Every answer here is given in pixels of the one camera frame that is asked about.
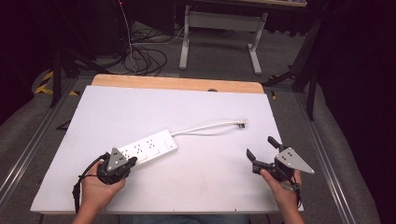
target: blue jeans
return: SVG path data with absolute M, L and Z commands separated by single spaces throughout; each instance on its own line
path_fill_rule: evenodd
M 248 215 L 129 215 L 120 224 L 248 224 Z

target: table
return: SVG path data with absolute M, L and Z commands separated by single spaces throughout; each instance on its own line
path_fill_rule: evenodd
M 240 0 L 242 3 L 258 3 L 265 5 L 275 5 L 284 7 L 305 7 L 306 3 L 288 2 L 280 0 Z M 250 60 L 253 65 L 254 73 L 260 75 L 262 69 L 260 67 L 259 59 L 257 57 L 256 49 L 262 36 L 268 13 L 263 12 L 261 17 L 248 17 L 225 15 L 216 13 L 205 13 L 190 11 L 191 5 L 186 5 L 185 19 L 184 19 L 184 37 L 183 45 L 180 55 L 179 68 L 185 70 L 187 68 L 187 60 L 189 54 L 189 30 L 190 27 L 212 28 L 235 30 L 244 32 L 256 32 L 253 44 L 248 44 L 247 49 L 250 55 Z
M 274 161 L 277 150 L 266 137 L 280 139 L 259 83 L 109 75 L 96 76 L 92 87 L 84 91 L 31 210 L 73 214 L 70 191 L 77 176 L 115 143 L 122 147 L 164 128 L 177 131 L 241 117 L 247 119 L 242 131 L 231 127 L 174 137 L 177 151 L 134 167 L 126 187 L 103 212 L 277 212 L 271 190 L 260 176 L 251 173 L 246 157 L 249 148 L 258 159 Z

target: white cable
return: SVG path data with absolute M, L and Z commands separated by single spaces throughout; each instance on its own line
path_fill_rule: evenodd
M 241 128 L 244 128 L 245 127 L 244 125 L 245 125 L 246 122 L 247 122 L 246 119 L 236 119 L 236 120 L 233 120 L 233 121 L 216 123 L 216 124 L 211 124 L 211 125 L 206 125 L 206 126 L 194 128 L 194 129 L 184 130 L 184 131 L 177 132 L 177 133 L 171 133 L 171 135 L 175 136 L 175 135 L 178 135 L 178 134 L 181 134 L 181 133 L 192 133 L 192 132 L 203 130 L 203 129 L 210 129 L 210 128 L 215 128 L 215 127 L 219 127 L 219 126 L 233 125 L 233 124 L 237 124 Z
M 166 44 L 170 44 L 170 43 L 174 42 L 176 39 L 178 39 L 178 37 L 180 36 L 180 34 L 181 34 L 181 32 L 183 30 L 184 30 L 184 26 L 183 26 L 183 28 L 181 28 L 180 32 L 178 32 L 177 36 L 175 36 L 175 38 L 173 40 L 171 40 L 170 42 L 166 42 L 166 43 L 155 43 L 155 42 L 153 42 L 153 43 L 134 43 L 134 45 L 152 45 L 152 44 L 166 45 Z M 149 40 L 158 39 L 158 38 L 165 38 L 165 37 L 167 37 L 167 36 L 152 37 Z
M 132 61 L 132 70 L 134 70 L 135 62 L 134 62 L 134 58 L 132 57 L 133 49 L 132 49 L 132 43 L 131 43 L 131 34 L 129 33 L 129 24 L 128 24 L 128 21 L 126 20 L 126 16 L 125 16 L 125 13 L 124 13 L 123 8 L 122 8 L 122 2 L 120 0 L 119 0 L 119 5 L 120 5 L 120 8 L 121 8 L 122 16 L 125 19 L 126 30 L 128 32 L 128 45 L 129 45 L 129 49 L 131 50 L 131 53 L 129 55 L 130 55 L 130 58 L 131 58 L 131 61 Z

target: white power strip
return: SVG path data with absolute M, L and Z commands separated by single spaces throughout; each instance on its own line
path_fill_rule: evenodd
M 135 166 L 143 164 L 147 161 L 156 159 L 164 154 L 174 151 L 177 149 L 177 145 L 169 133 L 168 130 L 163 130 L 159 133 L 155 133 L 149 137 L 143 138 L 125 147 L 118 148 L 118 152 L 122 154 L 123 158 L 127 161 L 132 157 L 137 157 Z M 119 162 L 122 156 L 116 155 L 117 152 L 112 151 L 111 156 L 114 159 L 110 159 L 108 170 L 116 169 L 122 166 L 125 162 Z

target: power outlet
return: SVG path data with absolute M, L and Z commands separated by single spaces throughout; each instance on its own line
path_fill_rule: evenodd
M 162 155 L 177 149 L 177 145 L 168 130 L 163 130 L 149 137 L 143 138 L 125 147 L 118 148 L 118 151 L 128 161 L 132 157 L 137 157 L 135 166 L 156 159 Z M 109 164 L 113 169 L 122 163 Z

